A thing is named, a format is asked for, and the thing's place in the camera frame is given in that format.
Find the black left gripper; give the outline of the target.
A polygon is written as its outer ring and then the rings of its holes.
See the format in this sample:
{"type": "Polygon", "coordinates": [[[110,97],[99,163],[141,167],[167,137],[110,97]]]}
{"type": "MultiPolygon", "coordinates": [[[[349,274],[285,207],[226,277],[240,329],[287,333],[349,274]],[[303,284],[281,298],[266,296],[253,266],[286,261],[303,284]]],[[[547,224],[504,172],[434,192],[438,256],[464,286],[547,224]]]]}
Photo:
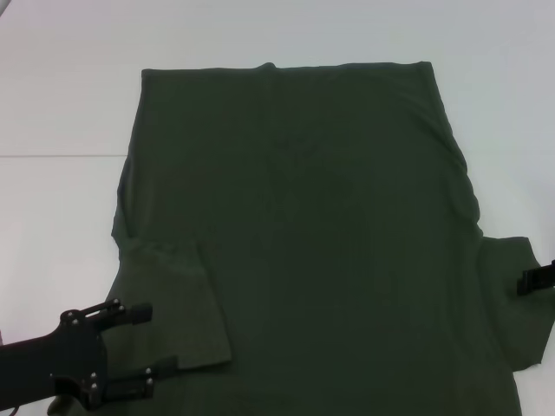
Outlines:
{"type": "Polygon", "coordinates": [[[87,410],[98,408],[102,399],[151,399],[158,381],[177,374],[178,357],[166,357],[107,382],[107,350],[101,336],[78,325],[110,329],[150,322],[152,316],[150,303],[128,308],[115,298],[63,312],[61,326],[48,335],[1,346],[0,410],[59,395],[77,399],[87,410]]]}

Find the dark green shirt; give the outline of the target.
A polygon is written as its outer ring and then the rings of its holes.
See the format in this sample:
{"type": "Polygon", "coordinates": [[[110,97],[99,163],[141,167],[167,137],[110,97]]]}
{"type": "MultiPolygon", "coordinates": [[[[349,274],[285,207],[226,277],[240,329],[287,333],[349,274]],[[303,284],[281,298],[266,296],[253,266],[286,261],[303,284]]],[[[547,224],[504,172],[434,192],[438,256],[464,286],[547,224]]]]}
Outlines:
{"type": "Polygon", "coordinates": [[[555,289],[485,237],[430,63],[146,69],[118,188],[119,373],[150,400],[52,416],[521,416],[555,289]]]}

